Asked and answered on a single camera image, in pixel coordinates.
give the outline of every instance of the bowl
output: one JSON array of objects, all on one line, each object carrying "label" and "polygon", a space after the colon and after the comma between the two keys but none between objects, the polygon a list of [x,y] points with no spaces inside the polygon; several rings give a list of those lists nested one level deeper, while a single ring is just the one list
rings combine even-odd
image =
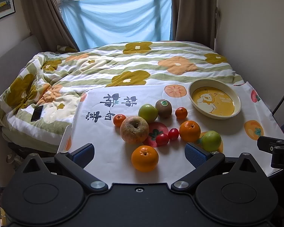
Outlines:
[{"label": "bowl", "polygon": [[200,113],[217,120],[236,116],[242,107],[238,95],[232,88],[213,79],[199,79],[192,82],[189,85],[189,98]]}]

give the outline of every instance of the headboard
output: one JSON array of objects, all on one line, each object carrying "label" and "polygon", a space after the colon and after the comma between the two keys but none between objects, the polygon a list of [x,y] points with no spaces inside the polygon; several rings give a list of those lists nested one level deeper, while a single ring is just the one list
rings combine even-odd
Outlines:
[{"label": "headboard", "polygon": [[39,52],[42,52],[41,46],[32,35],[0,58],[0,95],[16,79],[19,71]]}]

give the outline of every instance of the blue gripper pad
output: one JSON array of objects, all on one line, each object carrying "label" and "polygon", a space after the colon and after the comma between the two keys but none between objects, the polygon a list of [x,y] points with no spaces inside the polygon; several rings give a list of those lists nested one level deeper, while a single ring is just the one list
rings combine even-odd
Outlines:
[{"label": "blue gripper pad", "polygon": [[88,143],[84,145],[83,147],[75,150],[70,155],[71,155],[71,160],[73,162],[75,162],[81,168],[84,168],[94,158],[95,149],[91,143]]},{"label": "blue gripper pad", "polygon": [[186,159],[195,167],[202,165],[206,162],[210,157],[211,154],[204,149],[198,147],[197,145],[189,142],[185,146],[185,157]]}]

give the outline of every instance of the black phone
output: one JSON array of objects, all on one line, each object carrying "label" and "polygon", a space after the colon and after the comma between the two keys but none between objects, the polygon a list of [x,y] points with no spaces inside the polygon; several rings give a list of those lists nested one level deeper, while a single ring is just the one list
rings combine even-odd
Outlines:
[{"label": "black phone", "polygon": [[33,121],[39,120],[41,118],[42,110],[43,110],[43,106],[36,107],[34,112],[33,112],[33,115],[31,116],[30,121],[33,122]]}]

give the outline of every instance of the bed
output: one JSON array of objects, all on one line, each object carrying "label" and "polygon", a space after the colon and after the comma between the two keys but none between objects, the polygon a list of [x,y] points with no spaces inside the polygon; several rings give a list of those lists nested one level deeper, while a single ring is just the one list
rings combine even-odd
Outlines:
[{"label": "bed", "polygon": [[[134,42],[77,53],[68,47],[62,50],[65,53],[36,54],[0,96],[0,126],[11,142],[57,152],[80,101],[92,89],[181,84],[200,78],[244,83],[224,56],[198,43]],[[39,105],[44,105],[41,119],[30,122]]]}]

